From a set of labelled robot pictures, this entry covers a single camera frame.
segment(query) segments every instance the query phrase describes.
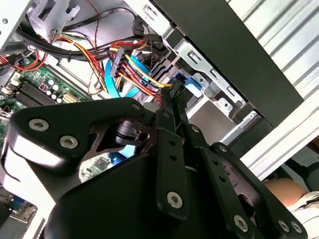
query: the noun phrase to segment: ram slot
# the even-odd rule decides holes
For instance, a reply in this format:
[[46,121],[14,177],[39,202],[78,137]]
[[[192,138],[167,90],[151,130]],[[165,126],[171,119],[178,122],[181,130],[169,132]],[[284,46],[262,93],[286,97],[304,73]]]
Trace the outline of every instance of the ram slot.
[[29,82],[23,83],[19,91],[24,95],[28,95],[29,98],[34,99],[34,101],[38,102],[41,106],[50,106],[57,103],[50,96],[47,96]]
[[26,107],[40,106],[39,103],[33,101],[32,99],[28,98],[28,96],[26,96],[20,92],[17,92],[16,95],[14,96],[14,98]]

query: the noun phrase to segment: side panel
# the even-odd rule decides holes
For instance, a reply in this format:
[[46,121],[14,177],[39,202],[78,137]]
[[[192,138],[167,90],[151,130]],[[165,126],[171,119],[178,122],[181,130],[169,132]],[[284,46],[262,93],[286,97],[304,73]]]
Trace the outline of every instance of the side panel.
[[303,102],[225,0],[154,2],[272,126]]

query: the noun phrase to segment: person's hand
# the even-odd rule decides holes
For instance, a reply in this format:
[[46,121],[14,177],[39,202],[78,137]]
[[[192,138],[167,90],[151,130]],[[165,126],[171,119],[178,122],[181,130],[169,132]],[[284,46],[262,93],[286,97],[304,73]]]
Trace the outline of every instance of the person's hand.
[[302,186],[288,178],[272,179],[264,184],[285,207],[292,206],[307,194]]

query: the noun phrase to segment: orange wire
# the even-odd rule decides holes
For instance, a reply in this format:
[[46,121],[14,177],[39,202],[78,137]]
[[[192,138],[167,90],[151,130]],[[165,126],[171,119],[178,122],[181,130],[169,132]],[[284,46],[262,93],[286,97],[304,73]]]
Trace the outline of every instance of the orange wire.
[[[39,68],[44,64],[44,62],[45,62],[47,56],[48,56],[48,54],[45,53],[44,56],[43,56],[43,59],[42,59],[41,63],[40,63],[39,65],[37,65],[36,67],[34,67],[34,68],[19,67],[19,66],[15,65],[15,64],[14,64],[13,66],[14,66],[14,68],[16,68],[16,69],[18,69],[18,70],[21,70],[21,71],[35,71],[35,70],[39,69]],[[0,58],[1,58],[5,63],[8,63],[8,60],[5,59],[3,56],[1,56]]]

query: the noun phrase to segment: connector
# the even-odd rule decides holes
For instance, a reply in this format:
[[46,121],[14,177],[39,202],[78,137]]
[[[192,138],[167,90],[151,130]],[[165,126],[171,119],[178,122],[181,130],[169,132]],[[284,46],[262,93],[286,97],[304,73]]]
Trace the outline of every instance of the connector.
[[65,103],[75,103],[77,102],[79,99],[72,95],[70,92],[65,94],[62,98],[62,100],[65,102]]

